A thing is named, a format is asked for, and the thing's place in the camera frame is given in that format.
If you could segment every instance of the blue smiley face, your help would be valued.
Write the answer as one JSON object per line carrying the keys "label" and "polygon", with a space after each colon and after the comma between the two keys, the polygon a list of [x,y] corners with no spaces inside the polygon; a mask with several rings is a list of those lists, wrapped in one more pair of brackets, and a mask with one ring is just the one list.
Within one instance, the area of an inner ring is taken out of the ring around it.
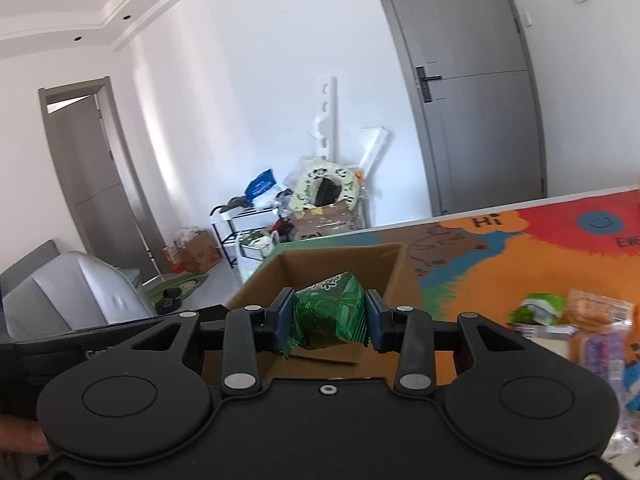
{"label": "blue smiley face", "polygon": [[578,225],[592,235],[614,235],[622,231],[625,225],[617,216],[606,211],[589,211],[580,215]]}

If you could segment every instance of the orange cloud shape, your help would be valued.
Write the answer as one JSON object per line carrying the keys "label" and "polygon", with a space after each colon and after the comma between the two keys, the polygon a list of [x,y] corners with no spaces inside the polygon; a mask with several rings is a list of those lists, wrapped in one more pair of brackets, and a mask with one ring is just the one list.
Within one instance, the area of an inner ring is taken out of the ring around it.
{"label": "orange cloud shape", "polygon": [[456,218],[455,220],[445,220],[439,223],[442,227],[464,229],[465,231],[478,235],[485,235],[495,231],[516,233],[524,231],[524,229],[529,227],[529,222],[524,218],[520,218],[517,211],[503,211],[501,213],[468,216],[465,218]]}

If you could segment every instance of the ceiling molding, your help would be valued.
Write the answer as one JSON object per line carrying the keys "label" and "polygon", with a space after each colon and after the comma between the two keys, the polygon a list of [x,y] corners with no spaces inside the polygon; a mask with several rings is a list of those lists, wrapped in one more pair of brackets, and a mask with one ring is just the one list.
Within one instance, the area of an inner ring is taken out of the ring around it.
{"label": "ceiling molding", "polygon": [[[46,12],[0,19],[0,59],[57,48],[120,49],[180,0],[108,0],[98,12]],[[130,14],[131,19],[123,20]],[[81,36],[82,40],[74,41]]]}

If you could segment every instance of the green rug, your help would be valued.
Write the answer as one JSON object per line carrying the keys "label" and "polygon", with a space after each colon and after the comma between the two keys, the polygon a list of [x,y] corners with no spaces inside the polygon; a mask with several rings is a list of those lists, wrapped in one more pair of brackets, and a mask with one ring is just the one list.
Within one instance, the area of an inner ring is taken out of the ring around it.
{"label": "green rug", "polygon": [[175,278],[166,280],[165,282],[146,290],[145,293],[151,303],[156,304],[162,299],[162,292],[165,289],[181,288],[182,293],[180,294],[180,299],[184,301],[191,295],[191,293],[193,293],[194,290],[202,285],[208,277],[208,274],[193,274],[192,272],[185,272]]}

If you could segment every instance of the door handle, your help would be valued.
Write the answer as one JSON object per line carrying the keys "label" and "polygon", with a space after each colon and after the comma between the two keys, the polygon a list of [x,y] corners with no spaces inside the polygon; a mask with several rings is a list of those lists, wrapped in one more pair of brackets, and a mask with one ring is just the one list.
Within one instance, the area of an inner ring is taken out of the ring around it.
{"label": "door handle", "polygon": [[442,79],[441,75],[427,76],[427,73],[424,70],[423,66],[417,66],[415,68],[415,72],[418,75],[418,84],[420,85],[420,90],[422,91],[422,100],[425,103],[432,103],[433,98],[431,97],[431,89],[429,88],[429,81],[439,81]]}

